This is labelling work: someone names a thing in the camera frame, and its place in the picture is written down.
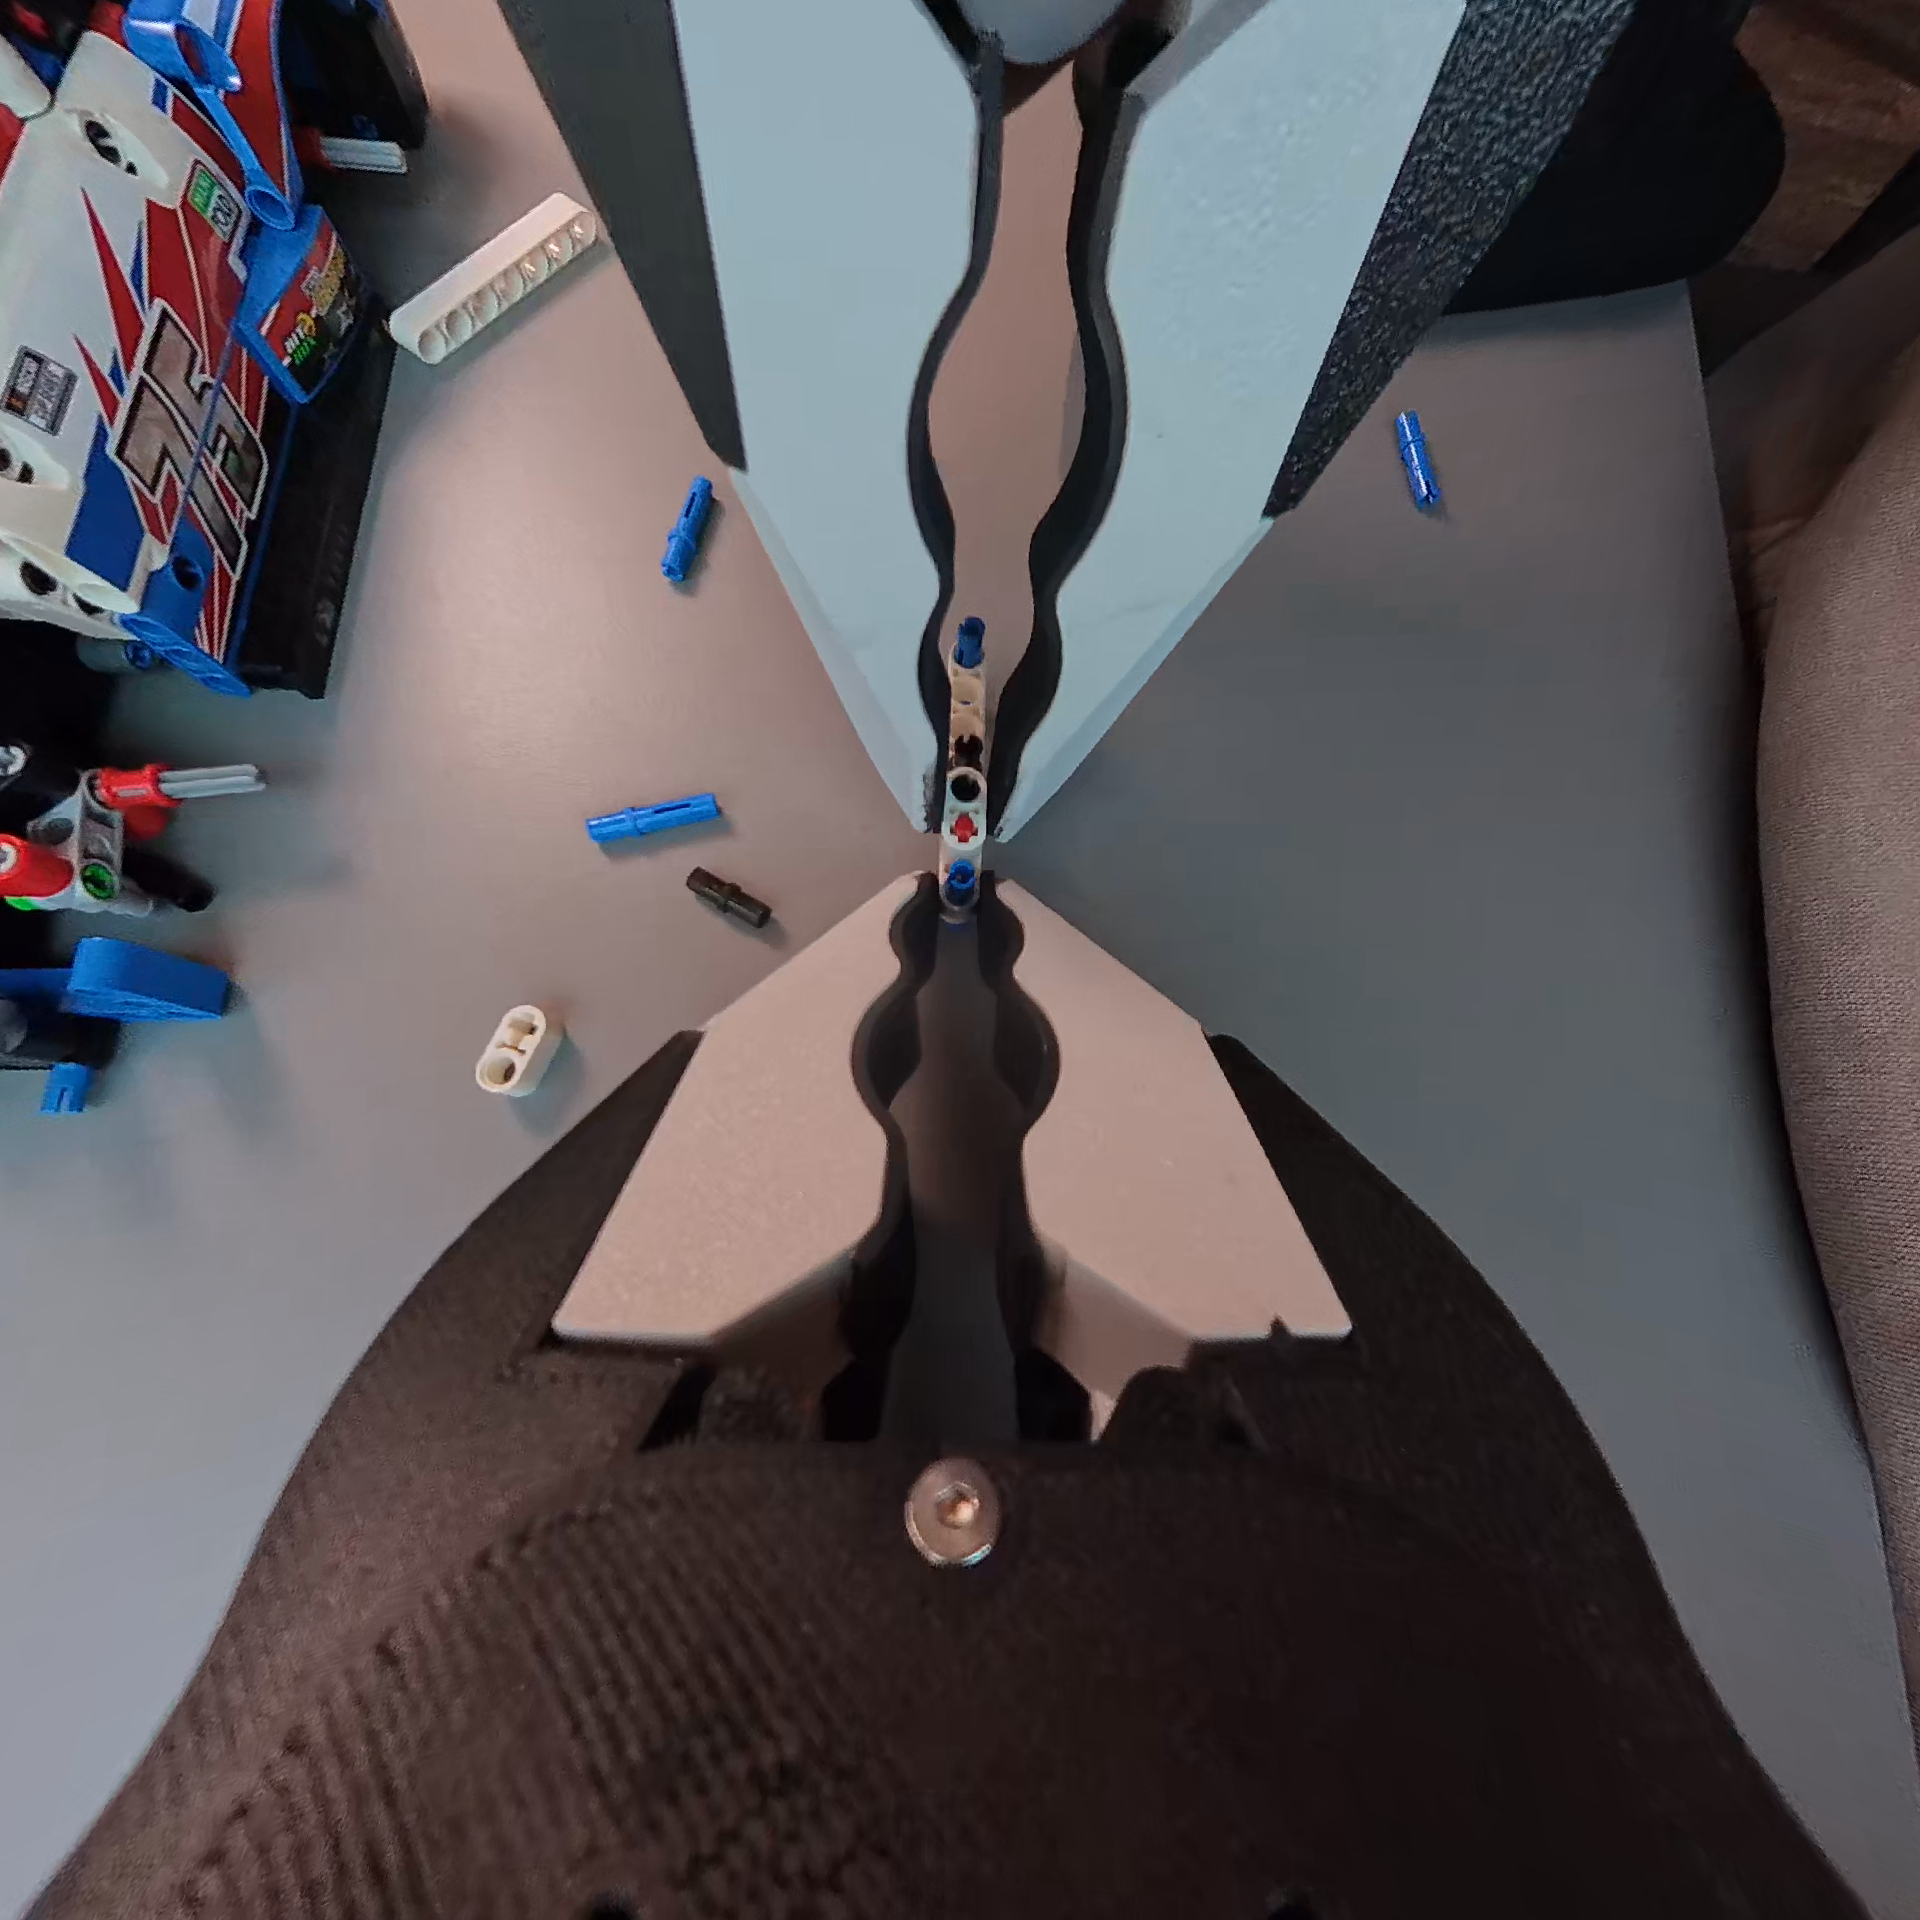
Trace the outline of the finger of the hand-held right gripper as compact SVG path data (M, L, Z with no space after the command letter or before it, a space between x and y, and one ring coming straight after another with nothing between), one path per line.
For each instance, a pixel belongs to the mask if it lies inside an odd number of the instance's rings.
M1264 539L1268 500L1461 24L1460 2L1204 3L1120 95L1095 289L1112 488L1053 597L1020 833Z
M732 488L878 780L925 823L946 599L910 481L974 251L978 97L923 3L674 3L732 374Z

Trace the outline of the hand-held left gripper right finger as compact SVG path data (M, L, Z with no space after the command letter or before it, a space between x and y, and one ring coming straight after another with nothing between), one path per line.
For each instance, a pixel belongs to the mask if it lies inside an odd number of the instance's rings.
M1198 1019L1016 882L976 915L1018 1145L998 1225L1016 1354L1182 1365L1351 1315Z

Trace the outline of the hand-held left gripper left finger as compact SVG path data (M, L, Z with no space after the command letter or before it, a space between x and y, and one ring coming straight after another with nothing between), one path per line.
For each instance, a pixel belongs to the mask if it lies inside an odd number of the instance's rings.
M883 1352L912 1295L893 1104L921 986L907 874L707 1019L551 1334L715 1363Z

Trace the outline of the white brick beam assembly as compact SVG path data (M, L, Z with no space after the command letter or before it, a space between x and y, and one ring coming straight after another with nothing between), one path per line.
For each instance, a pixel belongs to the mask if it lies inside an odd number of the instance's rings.
M937 896L949 924L978 909L987 863L991 708L986 640L986 619L965 616L946 658L949 701L937 789Z

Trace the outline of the toy brick race car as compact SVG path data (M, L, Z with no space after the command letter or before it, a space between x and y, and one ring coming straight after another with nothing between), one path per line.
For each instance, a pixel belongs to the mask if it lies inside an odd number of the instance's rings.
M162 837L238 780L101 764L92 678L326 694L395 348L321 180L428 104L390 3L2 18L3 1067L93 1077L48 925L208 908Z

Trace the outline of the short white two-hole beam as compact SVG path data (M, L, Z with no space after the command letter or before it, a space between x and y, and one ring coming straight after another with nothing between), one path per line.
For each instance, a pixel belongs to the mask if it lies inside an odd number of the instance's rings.
M563 1021L541 1005L508 1008L473 1064L475 1087L503 1098L536 1092L563 1040Z

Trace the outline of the long white brick beam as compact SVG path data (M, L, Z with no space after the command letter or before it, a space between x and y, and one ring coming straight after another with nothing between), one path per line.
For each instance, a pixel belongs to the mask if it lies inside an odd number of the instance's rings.
M387 335L419 364L440 365L592 251L601 235L587 203L550 193L392 307Z

